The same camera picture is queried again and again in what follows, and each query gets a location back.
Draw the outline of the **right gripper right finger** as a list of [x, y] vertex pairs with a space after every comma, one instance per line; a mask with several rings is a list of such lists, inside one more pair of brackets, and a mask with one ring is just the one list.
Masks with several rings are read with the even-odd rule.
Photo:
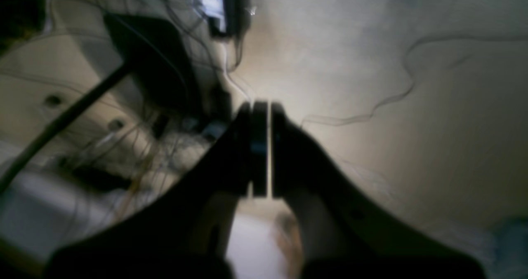
[[368, 198], [272, 103], [272, 194], [296, 217], [302, 279], [484, 279], [480, 264]]

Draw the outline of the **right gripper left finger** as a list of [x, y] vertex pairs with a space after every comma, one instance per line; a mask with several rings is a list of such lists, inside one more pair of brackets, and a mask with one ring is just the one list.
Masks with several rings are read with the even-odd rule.
[[233, 279], [239, 199], [266, 196], [268, 103], [244, 103], [192, 170], [140, 212], [56, 251], [45, 279]]

